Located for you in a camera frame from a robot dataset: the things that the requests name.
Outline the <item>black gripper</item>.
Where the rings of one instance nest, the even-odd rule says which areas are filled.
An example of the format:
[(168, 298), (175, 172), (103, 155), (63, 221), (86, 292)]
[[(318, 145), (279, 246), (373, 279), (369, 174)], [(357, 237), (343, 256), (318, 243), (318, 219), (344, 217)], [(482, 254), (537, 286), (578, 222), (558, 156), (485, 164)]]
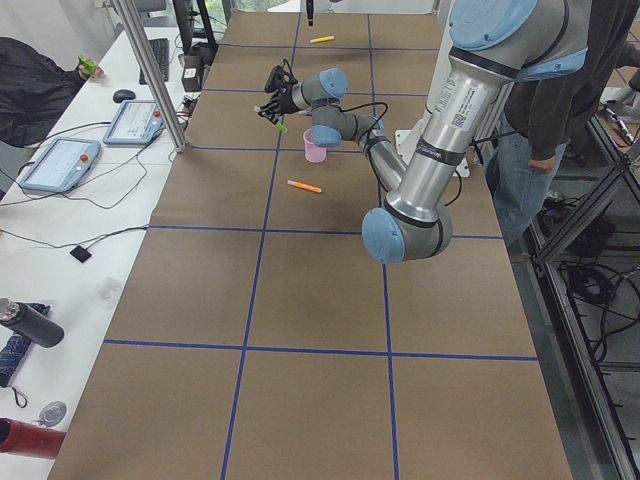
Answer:
[(292, 90), (290, 88), (279, 89), (273, 94), (270, 100), (263, 105), (254, 106), (253, 110), (260, 117), (266, 118), (272, 124), (281, 124), (281, 115), (293, 114), (295, 112)]

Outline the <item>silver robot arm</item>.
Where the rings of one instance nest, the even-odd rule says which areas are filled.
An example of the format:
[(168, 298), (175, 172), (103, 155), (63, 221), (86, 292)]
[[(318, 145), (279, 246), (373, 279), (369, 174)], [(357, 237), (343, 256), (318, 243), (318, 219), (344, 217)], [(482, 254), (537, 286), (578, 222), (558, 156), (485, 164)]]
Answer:
[(403, 159), (379, 119), (341, 108), (348, 89), (330, 68), (302, 82), (276, 66), (265, 84), (270, 100), (257, 114), (277, 125), (309, 110), (316, 145), (357, 143), (387, 194), (366, 213), (361, 233), (371, 257), (390, 264), (440, 254), (452, 236), (441, 197), (501, 88), (511, 82), (568, 75), (584, 64), (588, 1), (457, 1), (448, 19), (451, 70), (414, 152)]

